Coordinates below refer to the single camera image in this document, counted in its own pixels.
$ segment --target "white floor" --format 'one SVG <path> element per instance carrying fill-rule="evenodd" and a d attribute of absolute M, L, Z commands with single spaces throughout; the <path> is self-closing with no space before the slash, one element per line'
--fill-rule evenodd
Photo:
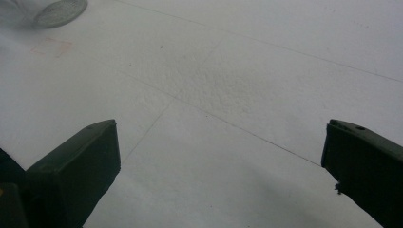
<path fill-rule="evenodd" d="M 380 227 L 319 164 L 330 119 L 403 144 L 402 10 L 89 0 L 46 30 L 3 14 L 0 147 L 28 168 L 115 119 L 123 169 L 86 228 Z"/>

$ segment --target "dark green object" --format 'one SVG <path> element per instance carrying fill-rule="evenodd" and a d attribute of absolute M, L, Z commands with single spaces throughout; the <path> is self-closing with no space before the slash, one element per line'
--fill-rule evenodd
<path fill-rule="evenodd" d="M 22 203 L 16 201 L 15 208 L 0 204 L 0 208 L 24 208 L 29 228 L 80 228 L 120 168 L 115 121 L 95 123 L 27 170 L 26 182 L 19 184 Z"/>
<path fill-rule="evenodd" d="M 322 167 L 383 227 L 403 227 L 403 147 L 352 123 L 331 120 Z"/>

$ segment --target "white surface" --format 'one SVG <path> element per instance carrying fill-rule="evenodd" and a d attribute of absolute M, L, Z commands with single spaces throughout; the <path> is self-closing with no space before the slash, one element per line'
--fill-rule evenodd
<path fill-rule="evenodd" d="M 378 227 L 322 168 L 174 102 L 86 227 Z"/>
<path fill-rule="evenodd" d="M 178 98 L 320 164 L 330 119 L 403 144 L 402 86 L 230 35 Z"/>
<path fill-rule="evenodd" d="M 116 119 L 124 169 L 86 228 L 379 227 L 317 164 L 332 118 L 403 144 L 401 11 L 90 0 L 47 30 L 2 14 L 0 147 L 28 168 Z"/>

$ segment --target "glass jar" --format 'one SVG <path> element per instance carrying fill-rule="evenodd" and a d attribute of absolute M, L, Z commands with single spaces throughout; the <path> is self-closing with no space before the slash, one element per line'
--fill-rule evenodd
<path fill-rule="evenodd" d="M 35 28 L 63 26 L 77 18 L 88 5 L 87 0 L 12 0 Z"/>

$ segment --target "thin line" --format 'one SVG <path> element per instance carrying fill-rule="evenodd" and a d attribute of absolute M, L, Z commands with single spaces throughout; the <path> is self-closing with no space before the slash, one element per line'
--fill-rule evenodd
<path fill-rule="evenodd" d="M 205 25 L 205 24 L 203 24 L 203 23 L 200 23 L 200 22 L 192 21 L 192 20 L 189 20 L 189 19 L 186 19 L 186 18 L 182 18 L 182 17 L 179 17 L 179 16 L 175 16 L 175 15 L 172 15 L 172 14 L 165 13 L 165 12 L 157 11 L 157 10 L 154 10 L 154 9 L 145 8 L 145 7 L 142 7 L 142 6 L 133 4 L 133 3 L 127 3 L 127 2 L 124 2 L 124 1 L 122 1 L 122 0 L 114 0 L 114 1 L 120 2 L 120 3 L 122 3 L 122 4 L 130 5 L 130 6 L 132 6 L 132 7 L 136 7 L 136 8 L 142 9 L 142 10 L 157 12 L 157 13 L 162 14 L 162 15 L 165 15 L 165 16 L 170 16 L 170 17 L 178 18 L 178 19 L 181 19 L 181 20 L 183 20 L 183 21 L 191 22 L 191 23 L 194 23 L 194 24 L 197 24 L 197 25 L 200 25 L 200 26 L 205 26 L 205 27 L 209 27 L 209 28 L 212 28 L 212 29 L 216 29 L 216 28 L 207 26 L 207 25 Z"/>
<path fill-rule="evenodd" d="M 244 132 L 246 132 L 246 133 L 248 133 L 248 134 L 250 134 L 250 135 L 252 135 L 252 136 L 254 136 L 254 137 L 257 137 L 257 138 L 259 138 L 259 139 L 261 139 L 261 140 L 263 140 L 263 141 L 265 141 L 265 142 L 267 142 L 267 143 L 270 143 L 270 144 L 272 144 L 272 145 L 275 146 L 275 147 L 278 147 L 278 148 L 280 148 L 280 149 L 282 149 L 282 150 L 284 150 L 284 151 L 286 151 L 286 152 L 288 152 L 288 153 L 290 153 L 290 154 L 292 154 L 292 155 L 295 155 L 295 156 L 299 157 L 300 159 L 306 160 L 307 162 L 309 162 L 309 163 L 311 163 L 311 164 L 313 164 L 313 165 L 315 165 L 315 166 L 321 167 L 321 165 L 319 165 L 319 164 L 317 164 L 317 163 L 315 163 L 315 162 L 313 162 L 313 161 L 310 161 L 310 160 L 308 160 L 308 159 L 306 159 L 306 158 L 304 158 L 304 157 L 302 157 L 302 156 L 296 154 L 295 152 L 293 152 L 293 151 L 291 151 L 291 150 L 288 150 L 288 149 L 286 149 L 286 148 L 284 148 L 284 147 L 282 147 L 282 146 L 280 146 L 280 145 L 278 145 L 278 144 L 276 144 L 276 143 L 274 143 L 274 142 L 270 142 L 270 141 L 268 141 L 268 140 L 262 138 L 261 136 L 255 134 L 255 133 L 252 133 L 252 132 L 250 132 L 250 131 L 248 131 L 248 130 L 243 129 L 243 128 L 240 127 L 240 126 L 234 125 L 233 123 L 229 123 L 229 122 L 227 122 L 226 120 L 224 120 L 224 119 L 222 119 L 222 118 L 220 118 L 220 117 L 218 117 L 218 116 L 216 116 L 216 115 L 214 115 L 214 114 L 212 114 L 212 113 L 210 113 L 210 112 L 208 112 L 208 111 L 205 111 L 205 110 L 201 109 L 201 108 L 198 107 L 198 106 L 192 105 L 192 104 L 190 104 L 190 103 L 188 103 L 188 102 L 186 102 L 186 101 L 183 101 L 183 100 L 181 100 L 181 99 L 179 99 L 179 98 L 175 98 L 175 99 L 178 100 L 178 101 L 180 101 L 180 102 L 182 102 L 182 103 L 185 103 L 185 104 L 187 104 L 187 105 L 190 105 L 190 106 L 192 106 L 192 107 L 195 107 L 195 108 L 197 108 L 199 111 L 202 111 L 202 112 L 204 112 L 204 113 L 206 113 L 206 114 L 208 114 L 208 115 L 210 115 L 210 116 L 212 116 L 212 117 L 214 117 L 214 118 L 217 118 L 217 119 L 220 120 L 220 121 L 225 122 L 226 124 L 229 124 L 229 125 L 231 125 L 231 126 L 233 126 L 233 127 L 236 127 L 236 128 L 239 129 L 239 130 L 242 130 L 242 131 L 244 131 Z"/>
<path fill-rule="evenodd" d="M 242 36 L 242 37 L 244 37 L 244 38 L 251 39 L 251 40 L 254 40 L 254 41 L 257 41 L 257 42 L 261 42 L 261 43 L 266 44 L 266 45 L 270 45 L 270 46 L 274 46 L 274 47 L 277 47 L 277 48 L 286 49 L 286 50 L 289 50 L 289 51 L 292 51 L 292 52 L 295 52 L 295 53 L 298 53 L 298 54 L 301 54 L 301 55 L 305 55 L 305 56 L 308 56 L 308 57 L 311 57 L 311 58 L 315 58 L 315 59 L 318 59 L 318 60 L 321 60 L 321 61 L 325 61 L 325 62 L 328 62 L 328 63 L 331 63 L 331 64 L 335 64 L 335 65 L 339 65 L 339 66 L 342 66 L 342 67 L 347 67 L 347 68 L 355 69 L 355 70 L 358 70 L 358 71 L 362 71 L 362 72 L 364 72 L 364 73 L 372 74 L 372 75 L 377 76 L 377 77 L 382 77 L 382 78 L 386 78 L 386 79 L 389 79 L 389 80 L 397 81 L 397 82 L 399 82 L 399 83 L 403 83 L 402 80 L 398 80 L 398 79 L 395 79 L 395 78 L 391 78 L 391 77 L 388 77 L 388 76 L 384 76 L 384 75 L 381 75 L 381 74 L 378 74 L 378 73 L 373 73 L 373 72 L 371 72 L 371 71 L 367 71 L 367 70 L 365 70 L 365 69 L 357 68 L 357 67 L 354 67 L 354 66 L 344 65 L 344 64 L 335 62 L 335 61 L 333 61 L 333 60 L 324 59 L 324 58 L 322 58 L 322 57 L 318 57 L 318 56 L 313 55 L 313 54 L 304 53 L 304 52 L 301 52 L 301 51 L 299 51 L 299 50 L 291 49 L 291 48 L 289 48 L 289 47 L 284 47 L 284 46 L 276 45 L 276 44 L 273 44 L 273 43 L 270 43 L 270 42 L 267 42 L 267 41 L 258 40 L 258 39 L 256 39 L 256 38 L 253 38 L 253 37 L 250 37 L 250 36 L 246 36 L 246 35 L 242 35 L 242 34 L 239 34 L 239 33 L 235 33 L 235 32 L 232 32 L 232 31 L 228 31 L 228 30 L 223 30 L 223 31 L 228 32 L 228 33 L 231 33 L 231 34 L 234 34 L 234 35 Z"/>
<path fill-rule="evenodd" d="M 134 146 L 134 148 L 130 151 L 130 153 L 128 153 L 128 155 L 125 157 L 125 159 L 122 161 L 122 165 L 125 164 L 125 161 L 128 159 L 128 157 L 130 157 L 131 154 L 133 154 L 133 152 L 136 150 L 137 146 L 142 142 L 142 140 L 145 138 L 145 136 L 148 135 L 148 132 L 151 130 L 151 128 L 153 128 L 153 126 L 155 125 L 155 123 L 161 118 L 161 116 L 164 114 L 164 112 L 172 105 L 172 103 L 175 101 L 175 98 L 172 98 L 171 102 L 166 106 L 166 108 L 160 113 L 160 115 L 158 116 L 158 118 L 154 121 L 154 123 L 148 128 L 148 130 L 144 133 L 144 135 L 142 136 L 142 138 L 136 143 L 136 145 Z"/>
<path fill-rule="evenodd" d="M 204 26 L 204 27 L 207 27 L 207 28 L 219 30 L 219 31 L 226 32 L 226 33 L 233 34 L 233 35 L 238 35 L 238 36 L 241 36 L 241 37 L 250 39 L 250 40 L 254 40 L 254 41 L 263 43 L 263 44 L 265 44 L 265 45 L 269 45 L 269 46 L 274 46 L 274 47 L 277 47 L 277 48 L 286 49 L 286 50 L 292 51 L 292 52 L 294 52 L 294 53 L 298 53 L 298 54 L 301 54 L 301 55 L 309 56 L 309 57 L 311 57 L 311 58 L 315 58 L 315 59 L 318 59 L 318 60 L 321 60 L 321 61 L 325 61 L 325 62 L 328 62 L 328 63 L 332 63 L 332 64 L 335 64 L 335 65 L 339 65 L 339 66 L 342 66 L 342 67 L 347 67 L 347 68 L 355 69 L 355 70 L 358 70 L 358 71 L 361 71 L 361 72 L 365 72 L 365 73 L 368 73 L 368 74 L 372 74 L 372 75 L 377 76 L 377 77 L 381 77 L 381 78 L 393 80 L 393 81 L 396 81 L 396 82 L 399 82 L 399 83 L 403 83 L 402 80 L 398 80 L 398 79 L 395 79 L 395 78 L 392 78 L 392 77 L 388 77 L 388 76 L 385 76 L 385 75 L 381 75 L 381 74 L 378 74 L 378 73 L 374 73 L 374 72 L 371 72 L 371 71 L 368 71 L 368 70 L 365 70 L 365 69 L 361 69 L 361 68 L 357 68 L 357 67 L 354 67 L 354 66 L 344 65 L 344 64 L 341 64 L 341 63 L 332 61 L 332 60 L 328 60 L 328 59 L 325 59 L 325 58 L 322 58 L 322 57 L 318 57 L 318 56 L 313 55 L 313 54 L 304 53 L 304 52 L 301 52 L 301 51 L 299 51 L 299 50 L 295 50 L 295 49 L 292 49 L 292 48 L 289 48 L 289 47 L 284 47 L 284 46 L 276 45 L 276 44 L 273 44 L 273 43 L 270 43 L 270 42 L 267 42 L 267 41 L 262 41 L 262 40 L 259 40 L 259 39 L 256 39 L 256 38 L 253 38 L 253 37 L 250 37 L 250 36 L 247 36 L 247 35 L 243 35 L 243 34 L 240 34 L 240 33 L 236 33 L 236 32 L 230 31 L 230 30 L 226 30 L 226 29 L 222 29 L 222 28 L 211 27 L 211 26 L 208 26 L 208 25 L 203 24 L 203 23 L 200 23 L 200 22 L 192 21 L 192 20 L 189 20 L 189 19 L 185 19 L 185 18 L 182 18 L 182 17 L 179 17 L 179 16 L 175 16 L 175 15 L 168 14 L 168 13 L 165 13 L 165 12 L 157 11 L 157 10 L 154 10 L 154 9 L 149 9 L 149 8 L 141 7 L 141 6 L 132 4 L 132 3 L 124 2 L 124 1 L 122 1 L 122 0 L 115 0 L 115 1 L 116 1 L 116 2 L 120 2 L 120 3 L 122 3 L 122 4 L 130 5 L 130 6 L 139 8 L 139 9 L 143 9 L 143 10 L 148 10 L 148 11 L 156 12 L 156 13 L 159 13 L 159 14 L 162 14 L 162 15 L 166 15 L 166 16 L 173 17 L 173 18 L 178 18 L 178 19 L 181 19 L 181 20 L 183 20 L 183 21 L 191 22 L 191 23 L 194 23 L 194 24 L 197 24 L 197 25 L 201 25 L 201 26 Z"/>

